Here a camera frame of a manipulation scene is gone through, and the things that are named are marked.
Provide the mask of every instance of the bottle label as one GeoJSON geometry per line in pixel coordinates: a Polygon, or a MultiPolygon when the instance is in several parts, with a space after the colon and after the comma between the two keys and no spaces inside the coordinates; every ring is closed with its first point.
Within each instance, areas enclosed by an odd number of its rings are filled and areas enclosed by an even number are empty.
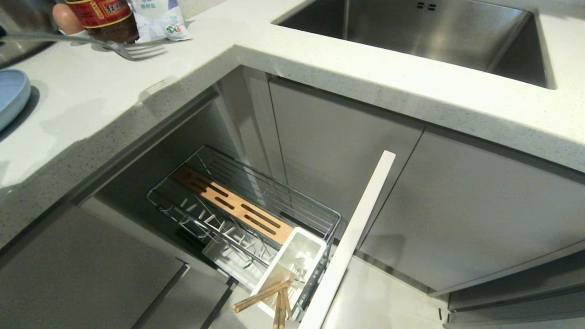
{"type": "Polygon", "coordinates": [[[132,15],[126,0],[65,1],[84,28],[102,28],[132,15]]]}

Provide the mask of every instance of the blue plate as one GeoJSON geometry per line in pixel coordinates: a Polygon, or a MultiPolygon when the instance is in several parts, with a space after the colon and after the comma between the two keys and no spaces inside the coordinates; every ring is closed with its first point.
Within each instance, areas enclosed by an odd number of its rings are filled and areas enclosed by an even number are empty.
{"type": "Polygon", "coordinates": [[[16,118],[30,97],[30,81],[20,70],[0,70],[0,131],[16,118]]]}

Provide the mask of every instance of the egg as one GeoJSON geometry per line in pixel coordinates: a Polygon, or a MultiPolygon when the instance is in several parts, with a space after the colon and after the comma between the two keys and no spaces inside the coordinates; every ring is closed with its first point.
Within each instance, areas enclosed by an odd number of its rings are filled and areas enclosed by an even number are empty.
{"type": "Polygon", "coordinates": [[[80,21],[66,4],[56,4],[53,6],[53,19],[59,29],[67,35],[73,35],[84,30],[80,21]]]}

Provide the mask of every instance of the cabinet door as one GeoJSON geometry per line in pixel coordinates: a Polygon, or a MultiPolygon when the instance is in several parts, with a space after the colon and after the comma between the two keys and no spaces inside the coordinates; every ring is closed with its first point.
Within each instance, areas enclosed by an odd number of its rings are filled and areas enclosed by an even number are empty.
{"type": "Polygon", "coordinates": [[[585,185],[552,170],[428,129],[361,250],[436,294],[575,252],[585,238],[585,185]]]}
{"type": "Polygon", "coordinates": [[[337,237],[383,150],[396,154],[377,214],[423,126],[388,111],[284,80],[270,82],[287,183],[339,211],[337,237]]]}
{"type": "Polygon", "coordinates": [[[228,288],[212,277],[190,269],[141,329],[202,328],[228,288]]]}
{"type": "Polygon", "coordinates": [[[79,208],[46,221],[1,259],[2,328],[131,328],[183,265],[79,208]]]}
{"type": "Polygon", "coordinates": [[[311,299],[311,304],[302,318],[299,329],[319,329],[325,321],[333,298],[339,285],[347,272],[347,267],[352,259],[357,243],[362,236],[364,227],[371,216],[376,201],[380,200],[380,191],[384,185],[388,173],[391,172],[396,155],[382,151],[379,161],[374,166],[373,173],[368,178],[366,188],[357,203],[349,225],[335,249],[327,270],[319,281],[319,286],[311,299]]]}

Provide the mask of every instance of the sauce bottle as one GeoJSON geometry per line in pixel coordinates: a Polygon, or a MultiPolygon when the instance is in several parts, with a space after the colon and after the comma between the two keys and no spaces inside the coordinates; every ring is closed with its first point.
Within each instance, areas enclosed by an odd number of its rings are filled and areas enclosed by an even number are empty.
{"type": "Polygon", "coordinates": [[[94,39],[119,43],[133,43],[138,39],[136,20],[126,0],[69,0],[65,3],[94,39]]]}

